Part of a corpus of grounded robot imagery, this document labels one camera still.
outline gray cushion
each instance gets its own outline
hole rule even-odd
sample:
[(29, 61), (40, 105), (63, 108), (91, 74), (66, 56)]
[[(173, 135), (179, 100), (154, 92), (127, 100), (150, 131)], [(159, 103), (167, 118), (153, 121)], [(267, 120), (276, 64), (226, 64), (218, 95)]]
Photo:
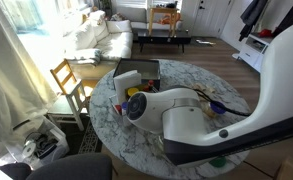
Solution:
[(131, 22), (130, 23), (133, 29), (146, 29), (146, 23), (144, 22)]
[(101, 153), (68, 156), (33, 171), (27, 180), (112, 179), (112, 159)]
[(117, 13), (122, 14), (131, 22), (146, 22), (145, 8), (117, 7)]

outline white shelf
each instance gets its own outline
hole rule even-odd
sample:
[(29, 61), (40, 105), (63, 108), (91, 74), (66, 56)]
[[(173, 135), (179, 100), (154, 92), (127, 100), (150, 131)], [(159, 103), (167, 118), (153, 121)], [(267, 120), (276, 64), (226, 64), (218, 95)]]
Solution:
[(258, 33), (251, 33), (243, 45), (239, 58), (260, 72), (264, 53), (273, 38), (261, 38)]

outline curtain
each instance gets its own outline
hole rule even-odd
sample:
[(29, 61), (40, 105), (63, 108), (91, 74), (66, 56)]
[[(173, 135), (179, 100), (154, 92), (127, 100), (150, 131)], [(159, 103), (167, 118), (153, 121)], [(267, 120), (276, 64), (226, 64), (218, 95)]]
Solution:
[(45, 114), (55, 99), (0, 8), (0, 149), (14, 126)]
[(36, 0), (0, 0), (16, 32), (27, 32), (43, 24)]

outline window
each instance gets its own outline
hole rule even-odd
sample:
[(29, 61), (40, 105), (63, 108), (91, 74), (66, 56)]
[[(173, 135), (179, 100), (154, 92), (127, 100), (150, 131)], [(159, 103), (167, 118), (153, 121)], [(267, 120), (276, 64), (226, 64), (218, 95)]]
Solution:
[(147, 0), (116, 0), (117, 6), (146, 8)]

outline blue object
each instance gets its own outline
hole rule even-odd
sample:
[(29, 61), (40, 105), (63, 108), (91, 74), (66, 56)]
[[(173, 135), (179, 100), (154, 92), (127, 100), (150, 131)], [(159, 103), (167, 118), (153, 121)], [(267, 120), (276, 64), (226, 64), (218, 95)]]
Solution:
[(217, 114), (224, 114), (224, 113), (226, 112), (225, 109), (222, 109), (222, 108), (216, 106), (215, 104), (218, 104), (218, 105), (220, 105), (220, 106), (222, 106), (222, 107), (225, 107), (224, 104), (222, 104), (221, 102), (218, 102), (218, 101), (214, 101), (214, 103), (210, 102), (210, 104), (209, 104), (209, 105), (210, 105), (210, 108), (211, 108), (215, 113), (217, 113)]
[(127, 109), (127, 102), (122, 103), (122, 109), (125, 109), (125, 110)]

